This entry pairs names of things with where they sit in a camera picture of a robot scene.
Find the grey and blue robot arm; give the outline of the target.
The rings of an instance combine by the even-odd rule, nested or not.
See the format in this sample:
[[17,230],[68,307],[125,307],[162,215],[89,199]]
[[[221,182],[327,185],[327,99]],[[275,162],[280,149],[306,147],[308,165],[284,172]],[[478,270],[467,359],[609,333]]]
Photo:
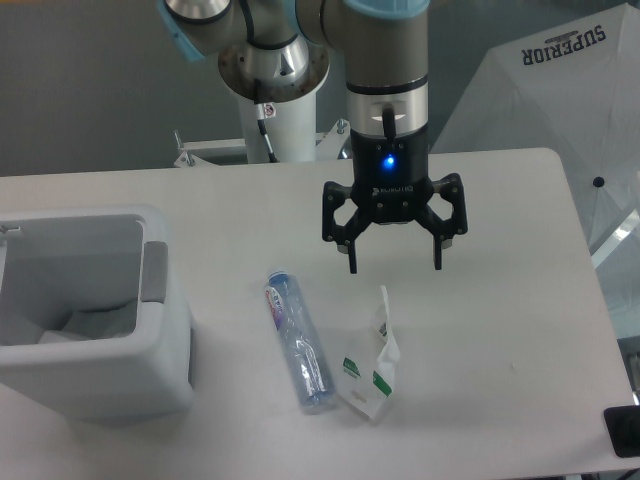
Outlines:
[[263,152],[283,103],[319,86],[328,50],[345,62],[353,183],[323,189],[322,237],[349,257],[373,224],[416,222],[433,260],[468,230],[464,188],[428,174],[428,8],[425,1],[162,1],[185,55],[216,55],[225,83],[249,102]]

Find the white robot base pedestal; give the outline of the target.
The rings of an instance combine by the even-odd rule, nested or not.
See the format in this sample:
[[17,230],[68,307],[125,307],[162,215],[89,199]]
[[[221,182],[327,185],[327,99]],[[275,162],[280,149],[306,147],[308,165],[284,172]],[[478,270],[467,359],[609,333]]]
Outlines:
[[250,43],[233,45],[218,55],[218,69],[236,98],[243,137],[259,130],[285,132],[311,151],[316,128],[316,95],[330,70],[328,50],[295,37],[278,49]]

